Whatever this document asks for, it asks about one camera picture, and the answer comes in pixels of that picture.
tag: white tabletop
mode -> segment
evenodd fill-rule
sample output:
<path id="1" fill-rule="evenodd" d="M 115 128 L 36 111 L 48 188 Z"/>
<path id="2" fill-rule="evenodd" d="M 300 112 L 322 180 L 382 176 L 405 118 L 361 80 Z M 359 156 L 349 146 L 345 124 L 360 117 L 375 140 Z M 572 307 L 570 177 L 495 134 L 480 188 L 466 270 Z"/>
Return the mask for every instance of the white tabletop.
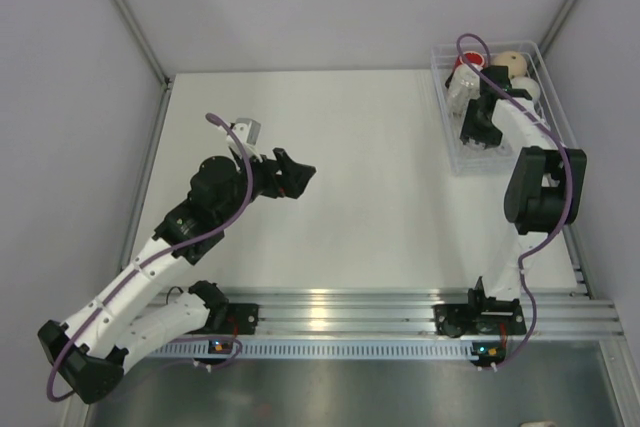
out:
<path id="1" fill-rule="evenodd" d="M 504 238 L 508 175 L 451 173 L 428 70 L 178 75 L 136 239 L 184 200 L 200 162 L 227 154 L 205 121 L 262 123 L 261 152 L 317 168 L 298 200 L 259 197 L 186 278 L 224 288 L 472 287 Z M 528 275 L 576 287 L 564 239 Z"/>

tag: white ball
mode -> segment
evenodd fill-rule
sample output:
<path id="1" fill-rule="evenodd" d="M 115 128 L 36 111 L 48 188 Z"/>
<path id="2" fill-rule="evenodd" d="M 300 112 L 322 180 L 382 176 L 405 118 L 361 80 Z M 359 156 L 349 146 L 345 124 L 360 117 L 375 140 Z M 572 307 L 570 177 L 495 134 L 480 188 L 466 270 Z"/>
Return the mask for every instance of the white ball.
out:
<path id="1" fill-rule="evenodd" d="M 524 89 L 529 92 L 534 104 L 537 104 L 540 100 L 540 86 L 535 80 L 529 77 L 515 77 L 511 79 L 511 87 L 514 89 Z"/>

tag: white basket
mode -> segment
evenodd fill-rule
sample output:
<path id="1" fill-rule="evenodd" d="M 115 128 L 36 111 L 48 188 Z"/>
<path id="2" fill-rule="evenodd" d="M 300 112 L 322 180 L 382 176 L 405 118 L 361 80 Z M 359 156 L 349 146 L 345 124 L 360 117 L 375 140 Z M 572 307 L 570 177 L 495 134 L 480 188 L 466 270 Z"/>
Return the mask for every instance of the white basket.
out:
<path id="1" fill-rule="evenodd" d="M 536 110 L 549 122 L 551 128 L 560 135 L 568 147 L 575 147 L 575 139 L 569 129 L 567 119 L 551 83 L 549 72 L 544 65 L 538 46 L 531 41 L 495 42 L 488 43 L 488 46 L 492 56 L 507 50 L 513 50 L 520 52 L 527 59 L 527 76 L 536 80 L 541 90 L 540 101 L 536 104 Z M 475 41 L 465 42 L 463 49 L 465 51 L 474 50 L 484 54 L 482 46 Z M 465 145 L 460 140 L 463 119 L 451 114 L 445 100 L 447 89 L 444 85 L 453 70 L 457 58 L 458 51 L 455 44 L 437 45 L 431 49 L 431 69 L 447 139 L 451 169 L 456 175 L 511 172 L 520 152 L 514 152 L 506 137 L 503 137 L 502 144 L 499 147 L 486 150 L 479 150 Z"/>

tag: metallic floor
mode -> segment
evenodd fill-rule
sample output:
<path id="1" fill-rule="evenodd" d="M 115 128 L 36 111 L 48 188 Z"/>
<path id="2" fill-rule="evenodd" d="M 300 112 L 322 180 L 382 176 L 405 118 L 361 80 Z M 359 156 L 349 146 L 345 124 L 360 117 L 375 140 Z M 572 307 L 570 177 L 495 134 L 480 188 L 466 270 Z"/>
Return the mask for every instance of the metallic floor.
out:
<path id="1" fill-rule="evenodd" d="M 144 361 L 91 427 L 622 425 L 596 343 L 534 342 L 503 371 L 444 361 L 245 360 L 207 374 Z"/>

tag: clear plastic container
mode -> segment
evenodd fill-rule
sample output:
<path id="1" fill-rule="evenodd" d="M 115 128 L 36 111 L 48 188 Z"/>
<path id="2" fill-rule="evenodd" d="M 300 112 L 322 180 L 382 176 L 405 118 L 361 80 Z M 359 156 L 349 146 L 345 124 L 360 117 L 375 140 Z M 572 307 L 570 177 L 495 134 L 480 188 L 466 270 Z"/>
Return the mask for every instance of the clear plastic container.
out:
<path id="1" fill-rule="evenodd" d="M 488 43 L 492 57 L 507 50 L 520 52 L 527 59 L 527 76 L 540 85 L 540 100 L 536 104 L 536 111 L 542 115 L 569 147 L 575 147 L 575 139 L 567 123 L 560 101 L 551 83 L 551 78 L 538 50 L 538 46 L 531 41 L 494 42 Z M 475 41 L 464 42 L 463 50 L 475 50 L 484 54 L 480 44 Z M 463 174 L 491 174 L 511 172 L 520 152 L 515 152 L 508 139 L 503 138 L 502 144 L 493 149 L 482 149 L 470 144 L 463 144 L 460 140 L 463 116 L 453 115 L 447 106 L 447 88 L 445 81 L 458 58 L 455 44 L 437 45 L 431 49 L 431 69 L 435 83 L 442 124 L 449 149 L 451 169 L 456 175 Z"/>

